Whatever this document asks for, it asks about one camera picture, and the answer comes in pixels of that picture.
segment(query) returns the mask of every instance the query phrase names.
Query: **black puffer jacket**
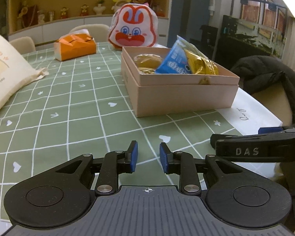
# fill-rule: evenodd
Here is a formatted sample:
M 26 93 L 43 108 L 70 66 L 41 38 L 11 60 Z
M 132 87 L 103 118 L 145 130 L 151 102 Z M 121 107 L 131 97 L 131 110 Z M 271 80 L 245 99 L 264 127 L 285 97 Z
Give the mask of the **black puffer jacket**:
M 250 95 L 281 82 L 295 124 L 295 72 L 292 69 L 270 56 L 249 56 L 239 59 L 231 71 L 244 79 L 243 90 Z

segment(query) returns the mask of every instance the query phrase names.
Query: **table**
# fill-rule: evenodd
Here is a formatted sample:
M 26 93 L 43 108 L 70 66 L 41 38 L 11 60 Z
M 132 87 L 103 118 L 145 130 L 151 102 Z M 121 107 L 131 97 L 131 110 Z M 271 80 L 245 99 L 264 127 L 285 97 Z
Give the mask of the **table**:
M 120 184 L 178 184 L 177 175 L 162 171 L 162 141 L 171 151 L 203 158 L 214 153 L 212 133 L 256 134 L 259 127 L 282 124 L 241 89 L 229 109 L 136 118 L 120 55 L 108 43 L 99 43 L 97 54 L 64 62 L 54 60 L 52 49 L 24 55 L 32 67 L 47 67 L 50 74 L 19 90 L 0 110 L 0 234 L 10 226 L 3 198 L 14 184 L 81 154 L 104 157 L 137 140 L 136 172 L 120 175 Z M 240 165 L 269 178 L 275 174 L 275 164 Z

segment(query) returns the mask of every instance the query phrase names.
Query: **gray ribbed plate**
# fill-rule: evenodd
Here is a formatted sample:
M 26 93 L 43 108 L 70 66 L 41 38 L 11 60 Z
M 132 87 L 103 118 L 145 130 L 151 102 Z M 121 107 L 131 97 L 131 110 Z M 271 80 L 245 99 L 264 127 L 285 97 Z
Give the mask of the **gray ribbed plate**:
M 232 227 L 215 218 L 196 196 L 174 186 L 122 186 L 99 197 L 80 220 L 62 228 L 15 226 L 7 236 L 292 236 L 284 226 L 263 230 Z

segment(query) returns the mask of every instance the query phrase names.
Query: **metal screw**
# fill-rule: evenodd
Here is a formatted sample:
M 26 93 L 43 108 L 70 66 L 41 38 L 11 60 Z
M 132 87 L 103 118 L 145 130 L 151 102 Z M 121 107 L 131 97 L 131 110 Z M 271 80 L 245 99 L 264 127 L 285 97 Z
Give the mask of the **metal screw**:
M 189 193 L 195 193 L 195 192 L 199 191 L 200 188 L 197 185 L 188 184 L 184 187 L 184 190 Z
M 97 187 L 97 190 L 101 193 L 108 193 L 112 191 L 112 187 L 110 185 L 103 184 Z

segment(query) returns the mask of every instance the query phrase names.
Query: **cartoon blue eye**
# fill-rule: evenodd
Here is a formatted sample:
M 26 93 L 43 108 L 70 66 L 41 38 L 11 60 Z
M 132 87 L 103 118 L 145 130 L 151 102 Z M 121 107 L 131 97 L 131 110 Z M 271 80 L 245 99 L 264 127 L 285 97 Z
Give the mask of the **cartoon blue eye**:
M 132 30 L 132 35 L 140 35 L 140 34 L 141 34 L 141 30 L 138 27 L 136 27 Z
M 122 27 L 122 28 L 121 28 L 121 32 L 122 32 L 123 34 L 129 34 L 129 27 L 127 27 L 127 26 Z

